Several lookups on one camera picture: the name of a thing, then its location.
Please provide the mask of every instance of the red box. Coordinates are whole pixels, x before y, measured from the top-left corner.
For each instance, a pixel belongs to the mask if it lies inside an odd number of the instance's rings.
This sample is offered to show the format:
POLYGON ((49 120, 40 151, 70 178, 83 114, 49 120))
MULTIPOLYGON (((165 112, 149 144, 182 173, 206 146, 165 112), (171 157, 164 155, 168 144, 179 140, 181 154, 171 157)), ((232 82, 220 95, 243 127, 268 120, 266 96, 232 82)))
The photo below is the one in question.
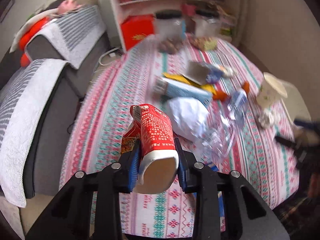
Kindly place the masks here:
POLYGON ((129 16, 121 24, 125 48, 128 51, 150 34, 154 34, 153 15, 129 16))

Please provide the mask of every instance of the patterned tablecloth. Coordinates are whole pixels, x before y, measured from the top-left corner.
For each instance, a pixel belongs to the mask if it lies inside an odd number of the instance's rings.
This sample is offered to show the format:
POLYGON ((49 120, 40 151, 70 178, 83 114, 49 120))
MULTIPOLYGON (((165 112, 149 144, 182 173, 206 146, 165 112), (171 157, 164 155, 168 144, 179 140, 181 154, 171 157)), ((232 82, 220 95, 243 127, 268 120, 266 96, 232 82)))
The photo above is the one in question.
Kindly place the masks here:
MULTIPOLYGON (((101 171, 119 159, 121 138, 132 121, 129 108, 133 104, 150 103, 163 108, 162 97, 152 87, 162 72, 181 73, 188 60, 231 66, 237 75, 223 79, 216 88, 227 93, 250 84, 249 107, 245 126, 223 163, 220 172, 240 171, 271 208, 276 207, 299 185, 293 152, 274 143, 279 132, 292 137, 292 130, 281 103, 272 108, 279 114, 278 125, 260 130, 256 117, 260 112, 255 102, 263 74, 229 43, 220 40, 215 51, 200 52, 190 44, 176 55, 157 52, 156 39, 149 36, 107 68, 87 94, 78 115, 61 170, 60 187, 78 170, 101 171)), ((211 115, 217 101, 209 108, 211 115)), ((193 145, 181 139, 185 149, 193 145)), ((92 204, 94 222, 96 198, 92 204)), ((184 194, 176 179, 171 187, 158 195, 137 193, 120 195, 121 221, 124 233, 174 238, 190 237, 193 231, 195 200, 184 194)))

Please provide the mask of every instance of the beige wall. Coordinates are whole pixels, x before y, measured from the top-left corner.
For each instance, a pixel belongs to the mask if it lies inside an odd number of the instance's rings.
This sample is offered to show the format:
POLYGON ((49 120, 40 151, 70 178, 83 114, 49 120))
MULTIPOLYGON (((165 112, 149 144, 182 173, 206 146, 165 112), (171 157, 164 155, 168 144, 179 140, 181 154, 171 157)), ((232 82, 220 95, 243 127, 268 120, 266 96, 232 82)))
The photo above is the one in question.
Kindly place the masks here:
POLYGON ((250 0, 242 44, 320 117, 320 27, 304 0, 250 0))
MULTIPOLYGON (((0 23, 0 61, 10 48, 14 34, 26 22, 27 18, 42 5, 49 5, 55 0, 15 0, 8 14, 0 23)), ((101 16, 107 25, 108 36, 111 41, 118 41, 116 24, 113 19, 109 0, 99 0, 101 16)))

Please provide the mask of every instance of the white cable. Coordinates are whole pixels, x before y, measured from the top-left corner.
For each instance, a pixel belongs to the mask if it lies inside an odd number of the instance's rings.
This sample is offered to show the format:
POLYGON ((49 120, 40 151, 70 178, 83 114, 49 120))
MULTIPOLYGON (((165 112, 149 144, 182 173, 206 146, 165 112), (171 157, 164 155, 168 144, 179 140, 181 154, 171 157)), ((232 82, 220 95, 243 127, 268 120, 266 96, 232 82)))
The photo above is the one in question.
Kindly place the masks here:
POLYGON ((108 66, 110 63, 108 63, 108 64, 102 64, 102 63, 101 63, 102 58, 103 58, 105 55, 108 55, 109 53, 114 52, 114 51, 116 51, 116 50, 118 50, 118 49, 120 49, 120 48, 119 48, 119 47, 116 47, 116 48, 114 48, 114 49, 111 49, 111 50, 107 51, 106 53, 103 53, 103 54, 100 56, 100 58, 99 58, 99 64, 100 64, 101 66, 108 66))

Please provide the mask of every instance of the metal bolt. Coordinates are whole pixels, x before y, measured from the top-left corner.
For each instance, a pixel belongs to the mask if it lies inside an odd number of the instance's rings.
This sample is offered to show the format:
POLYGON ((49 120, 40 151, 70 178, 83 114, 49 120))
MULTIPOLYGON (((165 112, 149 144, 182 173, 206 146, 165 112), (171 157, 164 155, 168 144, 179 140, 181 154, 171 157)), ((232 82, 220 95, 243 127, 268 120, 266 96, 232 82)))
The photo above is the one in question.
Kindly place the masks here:
POLYGON ((113 163, 112 165, 111 165, 111 168, 113 168, 114 170, 117 170, 117 169, 119 169, 121 167, 121 164, 120 163, 113 163))
POLYGON ((203 163, 200 163, 200 162, 196 162, 196 163, 194 164, 194 166, 195 166, 195 168, 197 168, 197 169, 202 169, 202 168, 204 167, 203 163))
POLYGON ((231 171, 231 175, 234 176, 235 178, 239 178, 241 174, 239 171, 231 171))
POLYGON ((77 171, 76 172, 76 178, 82 178, 84 176, 84 172, 83 171, 77 171))

